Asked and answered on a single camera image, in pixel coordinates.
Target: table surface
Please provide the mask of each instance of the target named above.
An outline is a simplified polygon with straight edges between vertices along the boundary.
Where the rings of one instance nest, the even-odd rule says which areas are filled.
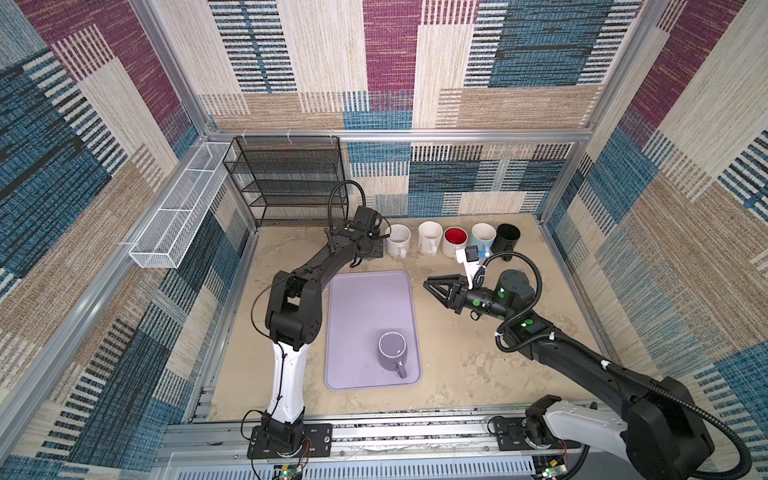
[[[413,386],[334,392],[325,384],[326,324],[329,289],[323,291],[323,327],[313,342],[304,376],[304,402],[307,415],[384,412],[433,409],[438,407],[528,404],[546,394],[564,399],[584,400],[594,396],[559,372],[526,359],[519,353],[503,353],[494,344],[498,320],[483,316],[479,321],[444,308],[422,283],[430,275],[464,274],[462,265],[442,253],[428,257],[419,252],[418,227],[434,220],[443,228],[458,226],[468,232],[478,222],[512,223],[522,232],[515,248],[531,258],[541,271],[544,283],[536,312],[552,321],[565,333],[596,349],[584,317],[536,220],[530,214],[502,214],[463,217],[399,218],[411,230],[407,258],[364,260],[345,272],[404,270],[410,275],[416,329],[419,335],[422,378]],[[291,271],[303,265],[326,243],[321,227],[264,227],[247,284],[240,301],[227,350],[224,354],[209,421],[241,419],[249,409],[264,409],[269,403],[274,370],[270,341],[259,335],[250,323],[250,307],[256,295],[279,270]],[[519,259],[494,260],[488,267],[485,286],[493,288],[506,269],[526,272],[534,283],[533,272]],[[269,293],[264,293],[253,309],[261,328]]]

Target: red wire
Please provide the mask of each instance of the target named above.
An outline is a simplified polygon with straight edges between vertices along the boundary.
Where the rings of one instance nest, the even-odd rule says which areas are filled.
[[[304,466],[306,467],[310,463],[310,449],[312,448],[312,439],[307,437],[306,439],[306,449],[304,449],[304,453],[301,454],[301,457],[299,458],[299,465],[301,465],[301,461],[304,460],[304,455],[306,455],[306,463]]]
[[[568,469],[568,448],[565,446],[565,442],[560,441],[560,445],[563,445],[563,461],[565,463],[565,469]]]

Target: white mug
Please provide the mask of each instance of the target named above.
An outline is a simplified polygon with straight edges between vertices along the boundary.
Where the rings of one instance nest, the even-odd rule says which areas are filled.
[[[395,223],[387,227],[389,237],[384,239],[384,250],[395,258],[406,258],[411,249],[411,230],[405,225]]]
[[[442,239],[442,227],[437,222],[424,222],[419,225],[419,251],[424,255],[437,255]]]
[[[446,257],[456,258],[456,250],[466,247],[467,240],[469,240],[469,235],[463,228],[446,228],[442,235],[442,252]]]

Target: purple tray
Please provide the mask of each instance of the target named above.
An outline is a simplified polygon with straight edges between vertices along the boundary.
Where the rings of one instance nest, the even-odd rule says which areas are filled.
[[[422,378],[411,279],[403,270],[343,273],[330,284],[326,385],[331,390],[413,385]],[[406,338],[407,377],[384,370],[377,352],[381,335]]]

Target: white wire basket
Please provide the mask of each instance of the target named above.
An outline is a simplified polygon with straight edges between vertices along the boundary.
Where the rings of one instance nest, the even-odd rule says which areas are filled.
[[[160,208],[142,230],[129,255],[141,268],[178,268],[234,160],[229,143],[206,142],[197,151]]]

